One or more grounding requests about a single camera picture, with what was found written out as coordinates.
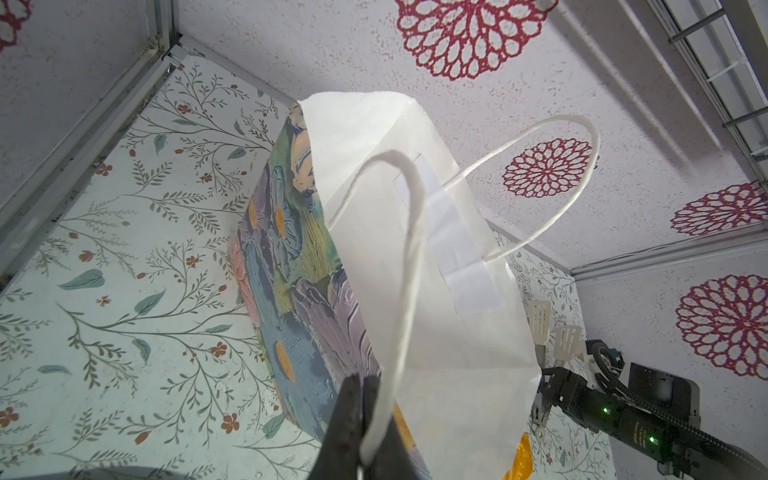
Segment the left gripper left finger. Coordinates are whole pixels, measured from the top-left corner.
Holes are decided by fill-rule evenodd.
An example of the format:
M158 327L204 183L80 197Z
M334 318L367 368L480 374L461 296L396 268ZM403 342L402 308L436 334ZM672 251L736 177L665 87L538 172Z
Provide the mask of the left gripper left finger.
M328 429L308 480L358 477L362 438L362 386L358 374L344 379Z

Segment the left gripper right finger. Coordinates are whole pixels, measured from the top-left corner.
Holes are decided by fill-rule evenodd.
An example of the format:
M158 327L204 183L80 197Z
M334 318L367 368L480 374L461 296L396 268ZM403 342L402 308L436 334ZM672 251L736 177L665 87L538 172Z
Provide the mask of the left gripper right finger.
M378 397L379 378L367 376L362 387L362 432L372 421ZM362 467L365 480L417 480L417 470L405 448L394 419L389 421L386 434L370 465Z

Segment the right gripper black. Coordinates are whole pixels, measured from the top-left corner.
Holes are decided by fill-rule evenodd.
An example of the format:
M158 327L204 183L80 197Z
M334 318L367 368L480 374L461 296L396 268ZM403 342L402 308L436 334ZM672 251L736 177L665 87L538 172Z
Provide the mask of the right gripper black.
M544 427L553 407L593 432L606 430L606 394L591 388L586 379L564 367L542 370L533 402L533 424Z

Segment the metal tongs with white tips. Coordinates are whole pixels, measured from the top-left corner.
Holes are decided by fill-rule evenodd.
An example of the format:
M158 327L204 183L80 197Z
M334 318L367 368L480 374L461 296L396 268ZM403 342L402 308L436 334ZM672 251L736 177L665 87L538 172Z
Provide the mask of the metal tongs with white tips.
M532 303L529 309L529 327L541 370L547 367L547 345L550 340L552 318L551 301L537 300ZM584 357L585 342L581 338L582 331L583 329L578 325L562 325L556 329L553 349L555 367L563 367L577 357ZM541 392L538 392L531 410L536 433L545 429L550 411L551 404L544 399Z

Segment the floral paper bag white interior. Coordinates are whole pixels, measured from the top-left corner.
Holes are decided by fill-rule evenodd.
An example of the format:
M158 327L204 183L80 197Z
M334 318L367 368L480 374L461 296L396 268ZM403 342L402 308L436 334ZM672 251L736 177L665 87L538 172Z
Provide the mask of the floral paper bag white interior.
M518 281L421 105L291 109L231 261L287 421L321 443L345 378L379 378L359 468L395 420L418 479L500 479L541 380Z

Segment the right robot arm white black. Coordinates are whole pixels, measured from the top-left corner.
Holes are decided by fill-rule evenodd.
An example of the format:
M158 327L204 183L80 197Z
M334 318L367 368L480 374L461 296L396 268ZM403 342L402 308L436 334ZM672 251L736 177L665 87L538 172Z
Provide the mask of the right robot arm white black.
M632 364L630 385L615 373L620 357L600 341L588 341L598 387L563 367L542 370L532 420L543 424L551 408L595 433L605 433L656 462L664 476L693 479L765 479L767 467L745 450L699 428L694 411L698 386L687 379Z

